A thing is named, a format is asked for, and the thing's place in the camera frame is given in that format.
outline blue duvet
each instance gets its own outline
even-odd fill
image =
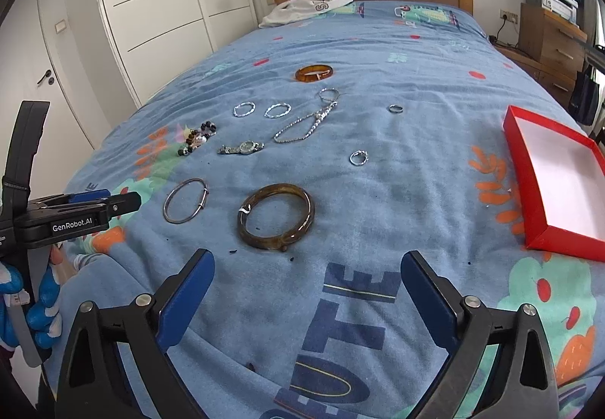
[[[298,68],[315,63],[334,75],[294,80]],[[285,125],[325,105],[323,87],[341,96],[319,128],[304,141],[273,142]],[[244,101],[255,112],[234,117]],[[263,117],[278,102],[291,113]],[[390,104],[403,113],[388,112]],[[403,253],[419,250],[462,294],[498,308],[537,307],[561,385],[561,417],[572,417],[605,373],[605,265],[522,248],[501,127],[509,104],[577,129],[472,17],[447,6],[355,2],[221,49],[117,127],[69,184],[71,192],[136,190],[143,204],[107,232],[68,244],[79,273],[60,297],[64,333],[48,361],[52,386],[82,301],[128,304],[202,247],[214,253],[216,276],[168,354],[211,419],[405,418],[445,359],[400,282]],[[189,129],[206,120],[217,135],[178,156]],[[310,121],[284,136],[303,135]],[[265,148],[217,154],[248,139]],[[356,150],[368,152],[361,167],[349,162]],[[169,224],[164,200],[191,177],[209,186],[206,208]],[[316,204],[313,226],[285,253],[254,249],[237,234],[241,203],[278,182],[304,188]],[[187,186],[171,216],[186,217],[198,197],[199,184]],[[252,211],[247,227],[281,233],[300,211],[296,199],[277,196]],[[143,412],[157,417],[127,349],[123,356]],[[471,414],[490,358],[492,351],[459,417]]]

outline white cloth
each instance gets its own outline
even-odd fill
[[[289,0],[276,6],[262,19],[259,27],[277,27],[306,20],[352,2],[353,0]]]

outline watch face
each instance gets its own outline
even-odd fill
[[[246,141],[240,144],[240,151],[242,153],[250,153],[254,149],[254,141]]]

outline open box lid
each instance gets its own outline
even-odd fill
[[[503,127],[527,247],[605,262],[605,158],[597,143],[512,105]]]

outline amber bangle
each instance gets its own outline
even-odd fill
[[[252,233],[246,230],[246,220],[248,219],[248,215],[252,211],[252,208],[263,199],[276,194],[294,194],[295,196],[300,197],[307,204],[307,213],[300,219],[294,228],[282,233],[282,235],[270,237],[252,235]],[[282,252],[285,252],[288,249],[288,245],[300,240],[303,235],[307,233],[313,223],[314,217],[315,203],[307,191],[293,184],[272,184],[271,186],[266,186],[257,190],[244,201],[237,213],[237,230],[238,233],[240,233],[241,239],[252,247],[265,250],[281,250]]]
[[[329,78],[333,74],[334,70],[328,65],[312,65],[296,71],[295,78],[299,82],[311,83]]]

